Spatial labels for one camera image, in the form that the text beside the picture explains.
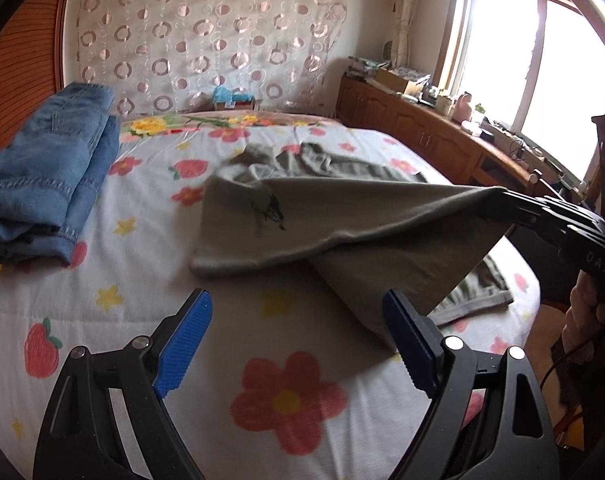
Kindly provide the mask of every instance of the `folded jeans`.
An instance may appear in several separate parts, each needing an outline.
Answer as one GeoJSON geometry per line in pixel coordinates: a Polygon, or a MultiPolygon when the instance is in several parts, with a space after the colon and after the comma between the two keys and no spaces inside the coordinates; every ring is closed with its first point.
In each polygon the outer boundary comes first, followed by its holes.
{"type": "Polygon", "coordinates": [[[49,97],[0,152],[0,263],[71,261],[118,150],[105,86],[72,83],[49,97]]]}

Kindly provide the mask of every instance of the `strawberry print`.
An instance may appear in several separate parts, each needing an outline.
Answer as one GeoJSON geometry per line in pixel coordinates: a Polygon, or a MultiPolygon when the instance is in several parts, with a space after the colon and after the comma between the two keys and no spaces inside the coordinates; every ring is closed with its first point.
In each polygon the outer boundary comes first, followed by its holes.
{"type": "Polygon", "coordinates": [[[122,160],[118,160],[111,165],[108,174],[118,174],[124,176],[127,173],[131,173],[131,170],[136,166],[142,164],[141,158],[135,158],[134,156],[126,156],[122,160]]]}
{"type": "Polygon", "coordinates": [[[465,412],[464,420],[462,421],[463,428],[471,422],[472,418],[474,418],[478,413],[480,413],[480,409],[482,409],[483,402],[484,397],[481,394],[479,394],[478,392],[471,392],[469,404],[467,405],[467,411],[465,412]]]}
{"type": "Polygon", "coordinates": [[[282,147],[282,151],[297,155],[298,153],[300,153],[300,144],[285,144],[282,147]]]}
{"type": "Polygon", "coordinates": [[[173,174],[174,180],[180,178],[194,178],[201,176],[202,173],[207,171],[209,163],[206,160],[198,160],[196,158],[189,160],[180,160],[169,168],[169,171],[173,174]]]}
{"type": "Polygon", "coordinates": [[[502,355],[506,352],[506,349],[508,349],[509,346],[511,346],[511,343],[506,342],[499,335],[497,335],[493,339],[493,343],[489,347],[489,351],[493,352],[494,354],[502,355]]]}
{"type": "Polygon", "coordinates": [[[238,139],[246,139],[251,133],[245,128],[216,128],[209,132],[209,136],[220,139],[222,142],[236,142],[238,139]]]}
{"type": "Polygon", "coordinates": [[[320,423],[338,416],[347,404],[343,389],[320,381],[317,359],[295,352],[281,370],[267,359],[254,358],[242,374],[245,390],[231,403],[237,426],[247,431],[273,431],[291,455],[313,452],[322,439],[320,423]]]}
{"type": "Polygon", "coordinates": [[[75,269],[82,262],[85,261],[87,257],[87,244],[85,242],[78,242],[76,246],[73,248],[73,253],[71,254],[71,263],[66,266],[68,269],[75,269]]]}
{"type": "Polygon", "coordinates": [[[357,150],[357,148],[354,145],[349,144],[348,142],[342,142],[338,146],[340,146],[341,150],[343,150],[345,152],[349,152],[349,153],[353,153],[353,152],[355,152],[355,150],[357,150]]]}
{"type": "Polygon", "coordinates": [[[62,343],[51,335],[51,331],[51,321],[45,317],[42,323],[31,327],[26,337],[25,368],[32,377],[44,379],[58,368],[58,350],[62,343]]]}
{"type": "Polygon", "coordinates": [[[180,202],[183,206],[190,206],[202,200],[203,191],[202,187],[183,187],[171,200],[180,202]]]}
{"type": "Polygon", "coordinates": [[[404,173],[412,173],[415,174],[418,172],[416,168],[414,168],[409,162],[406,160],[400,160],[399,158],[392,158],[389,161],[389,164],[396,168],[397,170],[403,171],[404,173]]]}
{"type": "Polygon", "coordinates": [[[466,319],[458,319],[454,324],[452,324],[451,328],[454,332],[460,333],[464,332],[467,329],[467,325],[469,321],[466,319]]]}
{"type": "Polygon", "coordinates": [[[529,283],[527,283],[527,280],[525,279],[525,277],[522,276],[521,274],[514,274],[513,278],[514,278],[515,284],[518,286],[518,288],[522,292],[527,292],[527,289],[529,288],[529,283]]]}
{"type": "Polygon", "coordinates": [[[23,260],[22,262],[18,262],[16,264],[16,270],[24,274],[29,274],[31,272],[31,264],[33,261],[34,259],[32,258],[31,260],[23,260]]]}

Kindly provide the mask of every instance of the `white wall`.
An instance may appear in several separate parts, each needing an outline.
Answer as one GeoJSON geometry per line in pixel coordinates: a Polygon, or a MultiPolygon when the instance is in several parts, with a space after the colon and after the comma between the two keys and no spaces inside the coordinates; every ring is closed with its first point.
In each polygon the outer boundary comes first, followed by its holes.
{"type": "Polygon", "coordinates": [[[384,44],[393,37],[393,0],[347,0],[340,37],[329,52],[325,78],[325,102],[335,107],[340,78],[349,65],[348,56],[382,59],[384,44]]]}
{"type": "MultiPolygon", "coordinates": [[[[80,0],[68,0],[64,27],[64,80],[80,78],[76,62],[77,38],[74,22],[80,0]]],[[[346,0],[347,14],[340,35],[329,52],[325,78],[326,114],[335,107],[340,78],[348,56],[382,59],[384,44],[392,38],[393,0],[346,0]]]]}
{"type": "Polygon", "coordinates": [[[433,74],[438,62],[449,0],[418,0],[411,26],[411,68],[433,74]]]}

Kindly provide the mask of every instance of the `cabinet door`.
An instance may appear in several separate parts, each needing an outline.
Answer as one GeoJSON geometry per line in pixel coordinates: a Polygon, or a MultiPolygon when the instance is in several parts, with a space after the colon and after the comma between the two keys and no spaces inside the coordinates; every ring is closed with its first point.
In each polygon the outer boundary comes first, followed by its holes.
{"type": "Polygon", "coordinates": [[[338,99],[335,113],[347,126],[353,126],[353,118],[360,101],[360,92],[351,81],[343,79],[340,85],[340,97],[338,99]]]}
{"type": "Polygon", "coordinates": [[[453,125],[438,124],[423,142],[425,158],[453,184],[466,184],[480,158],[480,148],[453,125]]]}
{"type": "Polygon", "coordinates": [[[389,132],[391,136],[402,142],[418,155],[425,155],[425,139],[433,124],[433,118],[428,112],[415,105],[402,103],[392,119],[389,132]]]}
{"type": "Polygon", "coordinates": [[[373,93],[367,95],[362,115],[362,127],[367,130],[387,131],[387,96],[377,96],[373,93]]]}

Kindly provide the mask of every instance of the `bed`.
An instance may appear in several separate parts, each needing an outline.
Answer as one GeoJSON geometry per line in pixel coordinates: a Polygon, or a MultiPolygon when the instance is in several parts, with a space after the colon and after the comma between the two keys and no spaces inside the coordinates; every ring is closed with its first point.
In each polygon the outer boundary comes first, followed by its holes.
{"type": "MultiPolygon", "coordinates": [[[[198,286],[211,292],[214,318],[166,405],[209,480],[390,475],[428,407],[399,356],[355,320],[308,264],[231,278],[197,278],[188,270],[208,175],[248,142],[296,151],[302,141],[447,183],[393,138],[324,118],[253,112],[142,118],[122,125],[119,156],[71,265],[39,260],[2,269],[0,447],[26,478],[71,348],[122,348],[150,334],[198,286]]],[[[540,287],[505,238],[490,254],[513,303],[441,331],[474,349],[503,352],[524,344],[540,287]]],[[[132,467],[148,475],[122,396],[115,390],[112,399],[132,467]]],[[[467,416],[479,411],[481,399],[474,392],[467,416]]]]}

